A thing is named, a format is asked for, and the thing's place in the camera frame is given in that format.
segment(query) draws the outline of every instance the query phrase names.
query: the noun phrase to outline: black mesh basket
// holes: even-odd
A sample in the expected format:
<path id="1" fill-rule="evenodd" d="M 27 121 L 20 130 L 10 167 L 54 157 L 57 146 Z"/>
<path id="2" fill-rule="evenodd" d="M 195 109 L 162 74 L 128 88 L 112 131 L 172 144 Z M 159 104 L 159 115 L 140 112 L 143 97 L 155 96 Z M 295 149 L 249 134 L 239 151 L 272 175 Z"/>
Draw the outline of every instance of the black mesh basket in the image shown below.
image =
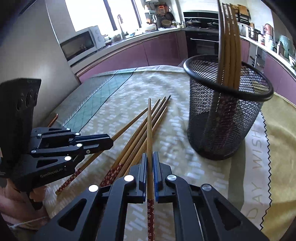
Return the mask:
<path id="1" fill-rule="evenodd" d="M 253 125 L 263 102 L 272 98 L 272 84 L 244 62 L 238 90 L 216 83 L 218 56 L 191 57 L 185 61 L 184 69 L 190 76 L 187 134 L 191 146 L 211 160 L 231 157 Z"/>

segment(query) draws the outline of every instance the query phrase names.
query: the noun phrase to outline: black rim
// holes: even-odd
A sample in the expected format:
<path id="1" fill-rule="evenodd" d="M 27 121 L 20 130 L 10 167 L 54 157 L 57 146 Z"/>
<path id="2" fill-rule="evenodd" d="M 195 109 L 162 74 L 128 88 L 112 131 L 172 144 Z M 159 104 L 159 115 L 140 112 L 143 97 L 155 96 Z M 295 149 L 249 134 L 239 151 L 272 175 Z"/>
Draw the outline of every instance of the black rim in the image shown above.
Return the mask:
<path id="1" fill-rule="evenodd" d="M 246 66 L 248 68 L 250 68 L 251 70 L 253 70 L 254 72 L 256 72 L 257 74 L 259 74 L 262 78 L 265 79 L 267 85 L 268 85 L 268 88 L 269 90 L 265 93 L 257 93 L 257 94 L 254 94 L 254 93 L 248 93 L 248 92 L 244 92 L 244 91 L 240 91 L 240 90 L 235 90 L 235 89 L 231 89 L 227 86 L 224 86 L 224 85 L 220 85 L 220 84 L 217 84 L 213 81 L 210 81 L 210 80 L 207 80 L 205 78 L 202 78 L 200 76 L 198 76 L 196 73 L 194 73 L 190 68 L 190 63 L 194 60 L 200 60 L 199 57 L 200 56 L 205 56 L 205 55 L 197 55 L 197 56 L 193 56 L 189 59 L 187 59 L 185 62 L 184 62 L 184 69 L 186 71 L 186 73 L 192 78 L 194 79 L 195 81 L 197 81 L 198 83 L 212 89 L 212 90 L 215 90 L 219 93 L 223 93 L 223 94 L 228 94 L 228 95 L 231 95 L 235 98 L 238 98 L 238 99 L 242 99 L 242 100 L 248 100 L 248 101 L 258 101 L 258 102 L 264 102 L 264 101 L 267 101 L 267 100 L 270 100 L 272 98 L 272 95 L 274 93 L 274 89 L 272 87 L 272 84 L 271 82 L 261 73 L 259 72 L 257 69 L 255 69 L 253 66 L 245 63 L 245 62 L 242 62 L 242 65 L 243 66 Z M 209 57 L 218 57 L 217 55 L 207 55 Z"/>

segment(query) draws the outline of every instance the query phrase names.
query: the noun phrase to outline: patterned tablecloth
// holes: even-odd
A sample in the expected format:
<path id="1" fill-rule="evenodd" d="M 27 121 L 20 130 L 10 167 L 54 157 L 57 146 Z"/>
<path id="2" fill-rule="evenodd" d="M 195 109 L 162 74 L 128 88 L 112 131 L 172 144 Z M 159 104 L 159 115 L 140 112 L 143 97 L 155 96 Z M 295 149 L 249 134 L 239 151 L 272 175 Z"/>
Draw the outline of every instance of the patterned tablecloth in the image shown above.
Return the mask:
<path id="1" fill-rule="evenodd" d="M 68 117 L 63 115 L 64 119 L 59 120 L 64 127 L 71 127 L 82 135 L 108 133 L 112 136 L 146 108 L 149 97 L 153 104 L 158 98 L 171 95 L 167 116 L 153 137 L 153 150 L 159 152 L 160 161 L 170 165 L 174 174 L 190 184 L 214 186 L 270 240 L 283 236 L 296 216 L 293 186 L 296 130 L 292 121 L 296 120 L 296 111 L 292 104 L 274 95 L 263 105 L 237 153 L 224 161 L 211 161 L 196 154 L 187 139 L 189 77 L 182 68 L 142 67 L 100 74 L 93 80 L 99 77 L 104 79 L 103 85 L 96 86 Z M 58 112 L 69 107 L 73 99 L 73 95 L 69 96 L 57 108 Z M 48 185 L 44 205 L 50 217 L 89 185 L 101 182 L 143 119 L 144 116 L 58 197 L 54 192 L 66 178 Z M 129 204 L 125 240 L 147 240 L 146 210 L 146 203 Z M 171 204 L 155 204 L 155 227 L 156 240 L 175 240 Z"/>

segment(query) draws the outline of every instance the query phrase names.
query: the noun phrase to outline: white microwave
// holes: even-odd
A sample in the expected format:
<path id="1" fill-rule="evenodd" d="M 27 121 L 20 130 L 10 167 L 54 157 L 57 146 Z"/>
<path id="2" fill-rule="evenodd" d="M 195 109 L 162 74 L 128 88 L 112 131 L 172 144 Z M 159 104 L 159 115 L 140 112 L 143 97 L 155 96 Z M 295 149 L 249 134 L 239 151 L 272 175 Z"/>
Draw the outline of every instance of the white microwave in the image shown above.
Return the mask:
<path id="1" fill-rule="evenodd" d="M 77 31 L 74 36 L 69 36 L 61 41 L 60 46 L 69 65 L 105 46 L 105 39 L 98 26 Z"/>

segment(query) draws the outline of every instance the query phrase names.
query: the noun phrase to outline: cabinet door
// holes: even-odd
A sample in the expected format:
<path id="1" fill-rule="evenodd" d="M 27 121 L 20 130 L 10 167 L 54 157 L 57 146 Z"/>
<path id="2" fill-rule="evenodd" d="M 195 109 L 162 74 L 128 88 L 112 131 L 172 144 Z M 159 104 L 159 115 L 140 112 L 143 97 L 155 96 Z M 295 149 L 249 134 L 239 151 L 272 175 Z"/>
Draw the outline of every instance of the cabinet door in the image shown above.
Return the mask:
<path id="1" fill-rule="evenodd" d="M 296 81 L 283 69 L 281 80 L 277 88 L 277 93 L 296 104 Z"/>
<path id="2" fill-rule="evenodd" d="M 241 39 L 241 58 L 242 58 L 242 61 L 244 61 L 245 63 L 248 63 L 249 47 L 250 47 L 249 41 L 245 41 Z"/>
<path id="3" fill-rule="evenodd" d="M 285 71 L 283 67 L 270 55 L 266 54 L 263 74 L 270 80 L 275 92 L 278 90 L 283 71 Z"/>
<path id="4" fill-rule="evenodd" d="M 176 33 L 164 34 L 143 42 L 149 66 L 173 65 L 181 63 Z"/>
<path id="5" fill-rule="evenodd" d="M 95 74 L 136 67 L 148 66 L 145 50 L 142 44 L 125 49 L 97 64 L 79 77 L 81 83 Z"/>

